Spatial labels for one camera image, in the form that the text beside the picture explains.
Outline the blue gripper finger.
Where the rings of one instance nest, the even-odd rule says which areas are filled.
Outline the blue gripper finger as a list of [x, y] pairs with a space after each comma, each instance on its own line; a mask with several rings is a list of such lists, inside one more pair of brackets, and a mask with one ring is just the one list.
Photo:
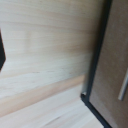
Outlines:
[[2, 35], [1, 35], [1, 31], [0, 31], [0, 72], [1, 72], [1, 69], [2, 69], [5, 61], [6, 61], [6, 54], [5, 54]]

